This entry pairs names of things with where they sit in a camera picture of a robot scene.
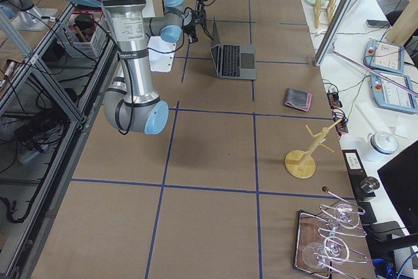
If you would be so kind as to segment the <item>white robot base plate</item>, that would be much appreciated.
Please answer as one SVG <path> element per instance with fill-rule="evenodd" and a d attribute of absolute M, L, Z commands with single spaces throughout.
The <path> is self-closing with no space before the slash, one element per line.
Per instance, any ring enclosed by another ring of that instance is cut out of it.
<path fill-rule="evenodd" d="M 165 42 L 161 37 L 150 37 L 148 41 L 151 71 L 169 73 L 174 62 L 175 43 Z"/>

